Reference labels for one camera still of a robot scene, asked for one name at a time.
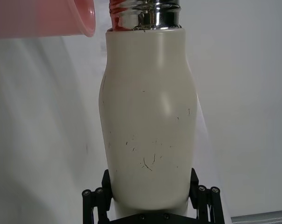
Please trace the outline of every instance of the cream insulated bottle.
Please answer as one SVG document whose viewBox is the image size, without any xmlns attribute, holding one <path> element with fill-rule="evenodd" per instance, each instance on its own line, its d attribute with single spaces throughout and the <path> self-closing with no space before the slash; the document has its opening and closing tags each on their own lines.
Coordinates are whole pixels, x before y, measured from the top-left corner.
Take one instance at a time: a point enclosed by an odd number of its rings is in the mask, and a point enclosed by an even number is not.
<svg viewBox="0 0 282 224">
<path fill-rule="evenodd" d="M 111 0 L 99 110 L 119 217 L 187 208 L 197 95 L 177 0 Z"/>
</svg>

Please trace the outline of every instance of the metal bottle neck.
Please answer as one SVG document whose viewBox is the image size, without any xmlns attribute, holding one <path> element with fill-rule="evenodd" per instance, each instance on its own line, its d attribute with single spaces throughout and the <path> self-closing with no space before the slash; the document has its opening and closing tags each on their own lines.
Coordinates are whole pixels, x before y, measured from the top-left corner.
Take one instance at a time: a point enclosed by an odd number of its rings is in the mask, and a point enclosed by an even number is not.
<svg viewBox="0 0 282 224">
<path fill-rule="evenodd" d="M 173 29 L 179 25 L 179 0 L 110 0 L 112 31 Z"/>
</svg>

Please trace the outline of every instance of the pink container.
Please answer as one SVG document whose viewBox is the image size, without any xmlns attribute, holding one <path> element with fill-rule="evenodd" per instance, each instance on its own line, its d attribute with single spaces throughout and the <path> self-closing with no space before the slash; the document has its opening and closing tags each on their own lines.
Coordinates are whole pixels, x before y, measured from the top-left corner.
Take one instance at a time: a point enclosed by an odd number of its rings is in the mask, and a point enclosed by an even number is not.
<svg viewBox="0 0 282 224">
<path fill-rule="evenodd" d="M 0 38 L 92 36 L 93 0 L 0 0 Z"/>
</svg>

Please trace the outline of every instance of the black robotic gripper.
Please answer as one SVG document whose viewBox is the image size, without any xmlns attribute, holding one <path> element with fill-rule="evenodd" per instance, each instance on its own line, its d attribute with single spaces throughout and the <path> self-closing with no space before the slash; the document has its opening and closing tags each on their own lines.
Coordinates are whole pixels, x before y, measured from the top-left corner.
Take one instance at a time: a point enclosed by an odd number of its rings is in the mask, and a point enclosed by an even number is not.
<svg viewBox="0 0 282 224">
<path fill-rule="evenodd" d="M 197 210 L 196 219 L 169 213 L 151 212 L 110 221 L 107 211 L 110 210 L 113 194 L 109 172 L 106 170 L 101 188 L 97 188 L 95 191 L 87 189 L 82 192 L 83 224 L 94 224 L 94 207 L 98 208 L 98 224 L 224 224 L 220 189 L 217 187 L 207 189 L 198 184 L 197 174 L 192 169 L 189 197 L 193 208 Z"/>
</svg>

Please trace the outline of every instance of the screw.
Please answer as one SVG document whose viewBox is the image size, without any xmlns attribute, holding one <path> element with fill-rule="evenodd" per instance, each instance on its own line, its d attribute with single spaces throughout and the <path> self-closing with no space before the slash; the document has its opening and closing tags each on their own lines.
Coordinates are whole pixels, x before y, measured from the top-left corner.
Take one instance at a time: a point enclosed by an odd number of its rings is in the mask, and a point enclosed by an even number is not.
<svg viewBox="0 0 282 224">
<path fill-rule="evenodd" d="M 169 219 L 169 215 L 168 214 L 164 214 L 164 219 Z"/>
<path fill-rule="evenodd" d="M 215 193 L 218 193 L 219 192 L 219 190 L 217 189 L 217 188 L 213 188 L 213 189 L 211 189 L 213 192 L 215 192 Z"/>
<path fill-rule="evenodd" d="M 96 189 L 96 193 L 98 193 L 98 194 L 103 193 L 103 191 L 104 191 L 104 190 L 103 190 L 102 188 L 97 188 L 97 189 Z"/>
<path fill-rule="evenodd" d="M 84 195 L 84 196 L 87 196 L 87 195 L 89 195 L 89 194 L 90 194 L 90 191 L 89 191 L 89 190 L 86 190 L 86 191 L 83 192 L 83 195 Z"/>
<path fill-rule="evenodd" d="M 199 187 L 200 191 L 205 191 L 205 187 Z"/>
<path fill-rule="evenodd" d="M 144 220 L 145 216 L 144 215 L 139 215 L 139 219 Z"/>
</svg>

